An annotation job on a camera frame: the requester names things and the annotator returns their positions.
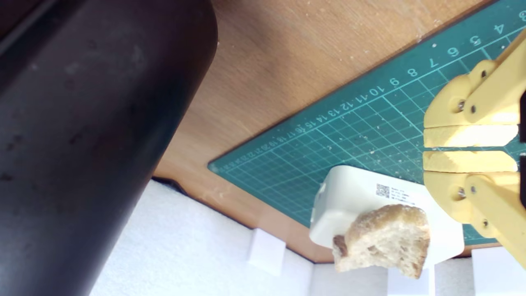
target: qr code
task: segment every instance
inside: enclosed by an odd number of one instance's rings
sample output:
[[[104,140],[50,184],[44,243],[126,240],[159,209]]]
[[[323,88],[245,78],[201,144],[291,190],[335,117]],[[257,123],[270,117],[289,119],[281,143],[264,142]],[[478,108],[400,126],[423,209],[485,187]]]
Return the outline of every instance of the qr code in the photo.
[[[376,184],[376,195],[389,197],[389,187],[381,184]]]

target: metal screw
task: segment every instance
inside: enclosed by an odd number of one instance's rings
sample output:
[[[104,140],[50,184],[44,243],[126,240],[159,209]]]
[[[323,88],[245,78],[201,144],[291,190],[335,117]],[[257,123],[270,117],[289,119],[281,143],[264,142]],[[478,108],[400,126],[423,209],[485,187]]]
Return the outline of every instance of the metal screw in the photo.
[[[466,103],[465,101],[460,101],[459,104],[457,105],[457,107],[458,107],[458,109],[460,111],[464,111],[464,104],[465,103]]]
[[[464,188],[459,188],[459,192],[458,192],[459,196],[461,199],[465,199],[466,198],[466,192],[464,191]]]

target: white plastic box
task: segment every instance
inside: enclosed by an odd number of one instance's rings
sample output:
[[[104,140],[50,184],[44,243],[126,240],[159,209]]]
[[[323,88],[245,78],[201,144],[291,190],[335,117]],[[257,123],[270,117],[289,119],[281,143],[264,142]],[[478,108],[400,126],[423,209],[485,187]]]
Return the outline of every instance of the white plastic box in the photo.
[[[424,185],[346,165],[333,167],[316,195],[310,239],[332,249],[332,238],[345,234],[359,214],[398,203],[426,212],[431,241],[424,268],[464,250],[462,224],[444,212]]]

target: white block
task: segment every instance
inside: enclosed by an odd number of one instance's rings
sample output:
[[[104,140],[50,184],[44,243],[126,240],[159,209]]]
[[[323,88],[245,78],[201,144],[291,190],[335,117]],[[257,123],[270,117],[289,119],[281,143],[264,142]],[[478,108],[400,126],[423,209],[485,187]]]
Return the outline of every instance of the white block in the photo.
[[[505,248],[475,249],[471,256],[476,296],[526,295],[526,271]]]
[[[434,266],[436,296],[475,296],[471,258],[450,259]]]
[[[279,276],[285,247],[284,241],[256,228],[252,234],[248,263],[274,276]]]
[[[387,273],[388,296],[434,296],[434,266],[422,270],[419,279],[411,279],[396,268]]]

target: bread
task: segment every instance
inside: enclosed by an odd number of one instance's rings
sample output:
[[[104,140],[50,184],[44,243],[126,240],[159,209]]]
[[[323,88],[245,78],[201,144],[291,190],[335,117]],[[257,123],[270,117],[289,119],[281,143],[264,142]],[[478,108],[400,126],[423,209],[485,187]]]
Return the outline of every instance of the bread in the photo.
[[[423,210],[393,204],[358,216],[345,235],[333,239],[338,272],[372,265],[397,267],[414,279],[422,273],[429,246]]]

